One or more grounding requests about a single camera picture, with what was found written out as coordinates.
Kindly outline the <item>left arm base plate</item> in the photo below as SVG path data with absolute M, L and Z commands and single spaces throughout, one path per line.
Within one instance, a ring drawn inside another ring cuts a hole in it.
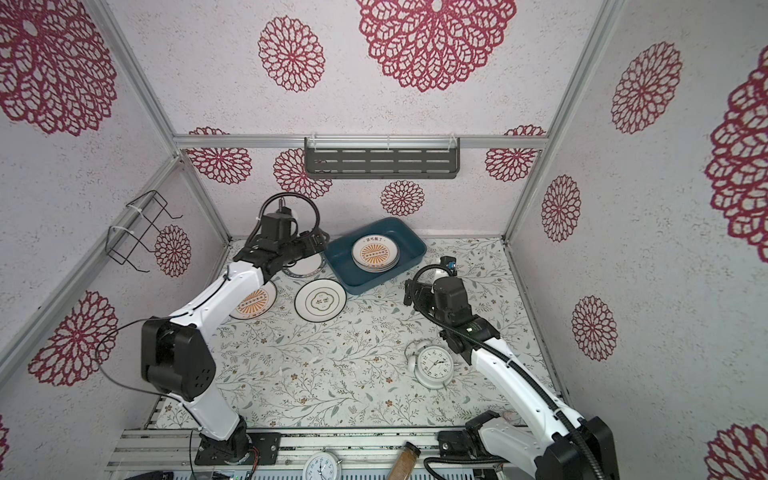
M 245 433 L 230 440 L 213 440 L 200 435 L 195 466 L 274 465 L 282 435 L 277 432 Z

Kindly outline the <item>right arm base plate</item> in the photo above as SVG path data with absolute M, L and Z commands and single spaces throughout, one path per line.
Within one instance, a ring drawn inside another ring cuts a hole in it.
M 479 433 L 473 429 L 439 431 L 437 442 L 441 458 L 479 460 L 487 456 Z

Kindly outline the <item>orange sunburst plate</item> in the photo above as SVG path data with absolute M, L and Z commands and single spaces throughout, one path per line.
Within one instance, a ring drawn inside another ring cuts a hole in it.
M 277 289 L 273 282 L 252 292 L 230 313 L 236 320 L 252 320 L 268 312 L 277 299 Z
M 400 249 L 389 237 L 373 234 L 359 238 L 353 244 L 351 254 L 359 268 L 375 273 L 392 269 L 399 261 Z

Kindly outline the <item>green Hao Wei plate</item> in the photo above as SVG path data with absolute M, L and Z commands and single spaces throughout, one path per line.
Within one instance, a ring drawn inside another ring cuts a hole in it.
M 325 266 L 325 259 L 318 253 L 313 256 L 298 260 L 292 266 L 282 269 L 283 273 L 291 278 L 310 278 L 317 275 Z

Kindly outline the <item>white flower-pattern plate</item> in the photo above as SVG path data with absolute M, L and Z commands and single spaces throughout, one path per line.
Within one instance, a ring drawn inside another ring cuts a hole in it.
M 302 286 L 294 298 L 298 316 L 310 323 L 325 323 L 338 317 L 347 304 L 343 286 L 331 279 L 317 279 Z

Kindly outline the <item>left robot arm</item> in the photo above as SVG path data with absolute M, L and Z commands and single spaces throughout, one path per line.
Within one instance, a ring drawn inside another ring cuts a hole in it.
M 327 248 L 319 214 L 308 231 L 295 231 L 296 223 L 286 207 L 261 215 L 219 280 L 170 317 L 142 325 L 142 379 L 180 402 L 199 427 L 203 453 L 221 463 L 245 462 L 252 447 L 245 419 L 214 385 L 216 362 L 208 342 L 248 295 L 288 265 Z

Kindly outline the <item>orange sunburst plate front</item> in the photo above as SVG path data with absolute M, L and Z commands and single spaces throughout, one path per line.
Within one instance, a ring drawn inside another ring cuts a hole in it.
M 359 268 L 375 273 L 392 269 L 399 261 L 400 249 L 389 237 L 373 234 L 359 238 L 353 244 L 351 254 Z

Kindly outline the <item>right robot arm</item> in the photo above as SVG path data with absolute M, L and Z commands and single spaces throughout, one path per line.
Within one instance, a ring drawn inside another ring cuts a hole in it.
M 588 419 L 535 378 L 486 319 L 475 314 L 463 281 L 406 281 L 404 303 L 436 325 L 449 349 L 474 367 L 523 419 L 516 427 L 499 414 L 467 428 L 474 463 L 507 463 L 532 479 L 617 479 L 614 436 L 600 418 Z

